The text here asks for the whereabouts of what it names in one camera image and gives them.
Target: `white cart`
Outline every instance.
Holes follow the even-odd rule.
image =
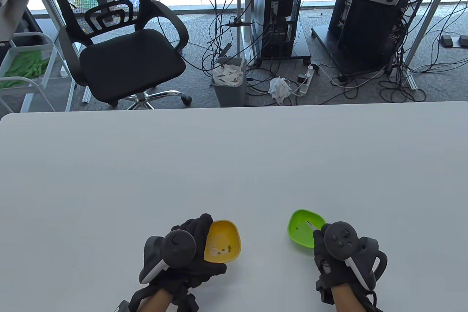
[[[25,37],[25,36],[40,36],[43,38],[46,42],[46,44],[43,45],[34,45],[34,46],[16,46],[14,43],[15,38],[19,37]],[[65,64],[64,59],[62,58],[62,55],[60,52],[57,50],[57,47],[55,46],[53,40],[39,32],[31,32],[31,33],[15,33],[13,37],[10,40],[10,45],[11,48],[8,50],[7,55],[5,56],[5,59],[3,60],[1,66],[0,66],[0,82],[4,81],[18,81],[21,80],[25,82],[25,85],[22,86],[15,86],[12,88],[4,88],[0,89],[0,105],[5,107],[9,113],[13,113],[13,110],[8,106],[7,103],[1,98],[2,96],[5,95],[24,95],[24,100],[23,104],[21,107],[21,112],[29,112],[30,111],[30,106],[31,102],[34,98],[34,96],[41,95],[42,99],[46,102],[46,111],[53,111],[55,112],[54,107],[48,100],[48,98],[44,95],[44,91],[47,88],[47,85],[49,83],[59,83],[59,82],[70,82],[70,91],[67,99],[66,105],[60,109],[60,111],[70,111],[70,105],[72,103],[72,96],[73,96],[73,90],[75,89],[75,81],[72,79],[72,75],[70,74],[70,71],[68,70],[67,65]],[[32,52],[32,51],[41,51],[42,52],[42,59],[45,58],[50,58],[49,63],[47,64],[47,68],[45,69],[45,72],[42,74],[41,77],[37,79],[28,79],[22,76],[11,76],[11,77],[5,77],[5,73],[10,69],[13,60],[15,57],[22,52]],[[65,69],[65,72],[67,73],[67,76],[58,76],[58,77],[52,77],[52,68],[54,66],[55,60],[59,60],[60,63],[62,64],[62,67]]]

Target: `green bowl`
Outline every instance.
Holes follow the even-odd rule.
[[[326,223],[325,220],[314,212],[307,210],[297,210],[291,216],[288,225],[288,234],[291,240],[299,245],[314,248],[314,231],[307,224],[310,222],[317,229],[321,229]]]

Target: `hand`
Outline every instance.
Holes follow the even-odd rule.
[[[325,246],[323,235],[330,224],[314,231],[314,260],[320,271],[320,284],[323,289],[357,281],[354,272],[343,261],[333,258]]]
[[[200,218],[189,219],[184,224],[172,228],[172,230],[185,230],[193,236],[197,244],[194,258],[185,267],[168,268],[166,271],[162,271],[147,287],[137,291],[129,304],[131,312],[136,312],[143,299],[154,295],[160,289],[164,289],[174,296],[173,303],[175,304],[185,301],[185,305],[192,304],[189,306],[192,307],[192,310],[197,307],[193,296],[191,296],[192,301],[187,299],[190,297],[187,295],[188,289],[200,286],[202,282],[207,282],[215,275],[224,274],[227,269],[224,263],[211,263],[204,260],[206,238],[212,223],[212,217],[209,214],[203,214]]]

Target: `forearm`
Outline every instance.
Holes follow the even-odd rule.
[[[332,287],[331,293],[335,301],[336,312],[366,312],[356,296],[354,296],[349,284]]]
[[[142,302],[138,312],[166,312],[172,302],[172,298],[173,296],[166,292],[166,290],[160,289],[147,301]]]

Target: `black office chair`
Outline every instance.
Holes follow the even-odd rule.
[[[151,101],[179,96],[188,106],[192,98],[180,91],[148,95],[146,90],[180,76],[185,71],[182,49],[189,33],[182,21],[164,4],[152,0],[57,0],[66,26],[59,32],[68,68],[75,81],[88,86],[95,98],[117,106],[120,99],[133,101],[129,108],[154,109]],[[174,48],[165,36],[145,29],[150,19],[165,17],[179,34]],[[125,26],[134,33],[93,44],[92,38]],[[86,48],[79,58],[73,43]]]

